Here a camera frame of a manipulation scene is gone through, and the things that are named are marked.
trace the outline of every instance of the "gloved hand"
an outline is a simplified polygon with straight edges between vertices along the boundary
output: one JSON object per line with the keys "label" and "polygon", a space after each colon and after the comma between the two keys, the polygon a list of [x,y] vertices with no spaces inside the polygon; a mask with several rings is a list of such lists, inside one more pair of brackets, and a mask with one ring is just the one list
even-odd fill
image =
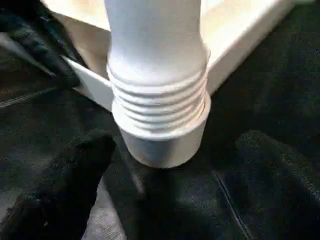
{"label": "gloved hand", "polygon": [[114,148],[103,130],[74,139],[8,209],[0,239],[80,240]]}
{"label": "gloved hand", "polygon": [[40,0],[3,0],[0,3],[0,31],[20,44],[47,68],[59,87],[75,87],[79,79],[62,58],[86,66],[64,26]]}

